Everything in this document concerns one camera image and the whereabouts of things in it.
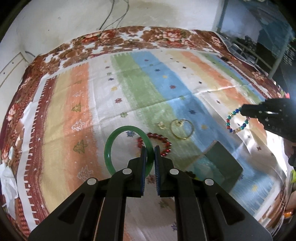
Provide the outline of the green jade bangle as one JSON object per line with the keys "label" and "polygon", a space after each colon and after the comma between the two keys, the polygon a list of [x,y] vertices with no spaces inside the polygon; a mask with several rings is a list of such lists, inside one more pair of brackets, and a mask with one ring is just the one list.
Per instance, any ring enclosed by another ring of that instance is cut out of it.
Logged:
{"label": "green jade bangle", "polygon": [[147,162],[145,165],[145,176],[147,177],[150,174],[150,172],[153,168],[153,165],[154,165],[154,148],[153,148],[153,145],[152,145],[151,141],[149,140],[149,137],[147,136],[147,134],[136,126],[121,126],[117,129],[115,129],[109,135],[109,137],[107,138],[107,141],[105,143],[105,147],[104,147],[104,161],[105,161],[106,168],[107,168],[110,175],[114,175],[116,173],[116,170],[112,164],[111,149],[112,149],[113,142],[115,141],[117,136],[125,131],[135,132],[144,141],[145,147],[147,149]]}

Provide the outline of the open jewelry box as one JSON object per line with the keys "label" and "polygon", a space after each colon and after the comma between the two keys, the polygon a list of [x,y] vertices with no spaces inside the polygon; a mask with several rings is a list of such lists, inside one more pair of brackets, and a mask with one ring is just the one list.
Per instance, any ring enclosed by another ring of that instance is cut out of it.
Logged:
{"label": "open jewelry box", "polygon": [[197,180],[213,179],[230,192],[243,172],[242,166],[219,141],[214,141],[186,171]]}

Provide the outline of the metal rack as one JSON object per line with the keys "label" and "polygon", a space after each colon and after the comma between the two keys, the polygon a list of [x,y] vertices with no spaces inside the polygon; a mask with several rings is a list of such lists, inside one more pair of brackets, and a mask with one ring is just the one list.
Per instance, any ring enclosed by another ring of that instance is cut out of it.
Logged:
{"label": "metal rack", "polygon": [[254,67],[258,67],[260,71],[270,73],[275,64],[276,57],[272,52],[260,43],[254,42],[249,36],[245,38],[231,37],[224,33],[220,33],[224,43],[230,52],[237,58],[249,63]]}

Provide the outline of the white crumpled tissue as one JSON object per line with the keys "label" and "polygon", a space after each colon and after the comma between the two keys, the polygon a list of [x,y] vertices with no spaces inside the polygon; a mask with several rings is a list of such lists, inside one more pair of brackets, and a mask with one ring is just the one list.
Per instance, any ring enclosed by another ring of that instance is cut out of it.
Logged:
{"label": "white crumpled tissue", "polygon": [[16,219],[15,200],[18,198],[18,188],[15,177],[9,166],[1,164],[1,192],[5,198],[8,214]]}

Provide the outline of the gold bangle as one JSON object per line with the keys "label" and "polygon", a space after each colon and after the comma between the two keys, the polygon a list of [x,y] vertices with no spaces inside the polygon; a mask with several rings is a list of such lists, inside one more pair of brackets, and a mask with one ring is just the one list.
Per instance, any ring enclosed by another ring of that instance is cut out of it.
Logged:
{"label": "gold bangle", "polygon": [[170,131],[178,140],[186,140],[193,135],[195,128],[191,121],[182,118],[171,121]]}

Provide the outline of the striped colourful bed cloth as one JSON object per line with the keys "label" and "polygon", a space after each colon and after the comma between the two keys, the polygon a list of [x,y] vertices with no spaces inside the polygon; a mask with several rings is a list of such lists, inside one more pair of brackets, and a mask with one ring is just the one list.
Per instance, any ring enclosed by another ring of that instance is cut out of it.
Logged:
{"label": "striped colourful bed cloth", "polygon": [[[216,55],[172,49],[107,54],[46,74],[21,120],[17,183],[29,230],[88,178],[108,178],[108,136],[120,126],[137,126],[167,138],[168,157],[184,171],[219,141],[243,168],[229,193],[275,234],[286,203],[282,140],[256,120],[235,134],[225,125],[236,108],[268,98],[255,77]],[[186,140],[170,131],[171,121],[182,118],[195,128]]]}

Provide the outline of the small gold earring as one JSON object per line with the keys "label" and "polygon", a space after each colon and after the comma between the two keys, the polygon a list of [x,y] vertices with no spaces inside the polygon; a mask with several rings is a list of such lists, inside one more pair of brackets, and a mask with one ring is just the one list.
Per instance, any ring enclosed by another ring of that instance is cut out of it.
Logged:
{"label": "small gold earring", "polygon": [[159,123],[157,123],[157,126],[158,126],[161,130],[165,130],[165,129],[166,129],[166,126],[165,126],[165,124],[164,124],[162,121],[160,121]]}

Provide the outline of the floral brown blanket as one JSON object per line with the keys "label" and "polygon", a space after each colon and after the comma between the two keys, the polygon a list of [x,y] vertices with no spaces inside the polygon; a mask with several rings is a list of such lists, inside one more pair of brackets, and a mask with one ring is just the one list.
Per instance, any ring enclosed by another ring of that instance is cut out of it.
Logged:
{"label": "floral brown blanket", "polygon": [[[17,171],[22,155],[24,134],[21,120],[25,108],[33,97],[33,92],[37,89],[37,81],[41,80],[46,74],[55,75],[60,70],[98,56],[161,49],[191,50],[216,55],[224,62],[232,64],[236,70],[245,73],[247,77],[255,74],[254,82],[256,86],[264,88],[268,93],[268,98],[281,98],[285,95],[284,91],[274,81],[269,80],[255,68],[231,55],[224,42],[213,32],[130,26],[81,36],[60,45],[46,54],[37,56],[25,70],[10,105],[4,109],[5,117],[1,129],[1,164],[5,163],[11,168],[17,187]],[[241,132],[242,130],[238,128],[243,124],[244,118],[239,114],[233,115],[232,113],[228,115],[232,116],[230,124],[236,130],[235,133]],[[161,148],[168,156],[171,151],[169,143],[162,144]],[[286,206],[287,197],[290,193],[290,171],[286,163],[285,166],[287,168],[287,180],[285,182]],[[29,230],[25,220],[19,193],[18,198],[15,200],[16,219],[13,219],[8,214],[5,202],[4,196],[1,196],[1,205],[10,223],[21,237],[27,238],[32,230]]]}

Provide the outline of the white headboard panel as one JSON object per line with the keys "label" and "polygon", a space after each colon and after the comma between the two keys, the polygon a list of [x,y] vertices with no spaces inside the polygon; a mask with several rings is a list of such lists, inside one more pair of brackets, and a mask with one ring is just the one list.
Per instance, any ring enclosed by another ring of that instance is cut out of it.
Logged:
{"label": "white headboard panel", "polygon": [[4,85],[19,85],[22,81],[25,69],[30,64],[30,58],[22,52],[16,56],[1,71],[1,87]]}

